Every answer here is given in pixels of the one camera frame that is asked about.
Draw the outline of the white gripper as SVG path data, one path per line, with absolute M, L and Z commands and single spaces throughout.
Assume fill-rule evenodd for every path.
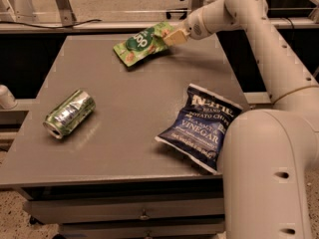
M 201 40 L 212 35 L 205 26 L 205 8 L 201 7 L 191 12 L 184 22 L 172 24 L 174 31 L 163 38 L 167 46 L 180 45 L 187 42 L 188 36 L 194 40 Z

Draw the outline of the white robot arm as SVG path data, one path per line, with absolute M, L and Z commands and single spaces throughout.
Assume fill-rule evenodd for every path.
M 265 0 L 216 0 L 187 16 L 168 45 L 244 30 L 270 110 L 248 111 L 222 149 L 227 239 L 313 239 L 305 171 L 319 158 L 319 85 L 267 17 Z

